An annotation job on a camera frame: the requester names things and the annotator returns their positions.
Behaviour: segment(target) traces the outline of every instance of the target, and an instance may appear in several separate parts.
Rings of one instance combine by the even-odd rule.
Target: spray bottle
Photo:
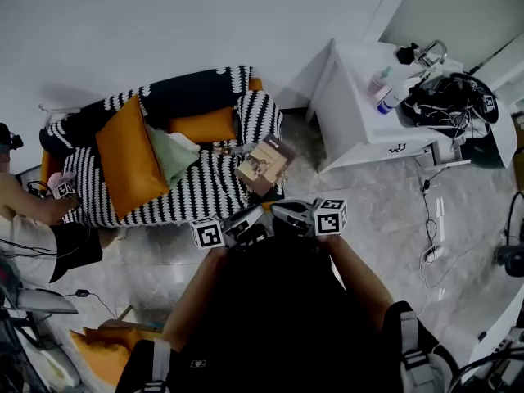
[[[383,115],[390,112],[409,96],[409,90],[421,79],[421,77],[412,77],[405,80],[401,85],[394,87],[377,104],[377,110]]]

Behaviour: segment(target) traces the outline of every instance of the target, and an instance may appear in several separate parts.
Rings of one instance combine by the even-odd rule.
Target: backpack strap
[[[165,381],[169,374],[171,347],[169,342],[161,339],[155,339],[154,343],[153,369],[151,372],[152,382],[146,383],[146,385],[136,393],[169,393],[169,388]]]
[[[435,376],[429,358],[418,345],[418,319],[414,311],[405,311],[400,315],[400,331],[405,371],[413,386],[411,392],[433,393]]]

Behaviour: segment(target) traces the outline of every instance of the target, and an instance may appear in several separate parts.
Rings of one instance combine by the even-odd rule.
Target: person
[[[116,393],[158,380],[172,392],[403,391],[411,382],[401,371],[404,313],[414,316],[340,236],[283,234],[241,249],[214,248],[167,319],[167,344],[139,341]],[[453,362],[416,316],[414,322],[424,354]],[[155,377],[155,361],[165,378]],[[444,376],[436,384],[443,386]]]
[[[11,132],[0,123],[0,254],[14,261],[20,279],[46,286],[68,269],[102,260],[102,249],[111,244],[116,232],[61,224],[77,200],[42,199],[25,191],[9,174],[10,149]]]

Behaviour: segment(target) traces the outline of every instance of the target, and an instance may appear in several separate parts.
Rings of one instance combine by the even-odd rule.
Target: black shorts
[[[77,223],[51,226],[56,238],[57,258],[50,282],[62,278],[68,269],[78,268],[102,260],[98,232]]]

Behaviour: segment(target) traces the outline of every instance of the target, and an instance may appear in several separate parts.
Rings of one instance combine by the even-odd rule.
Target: white wall
[[[470,70],[524,32],[524,0],[404,0],[381,41],[425,45],[443,40]]]
[[[380,1],[0,0],[0,120],[25,141],[11,169],[40,163],[39,103],[247,63],[281,108],[306,106],[328,40],[361,39]]]

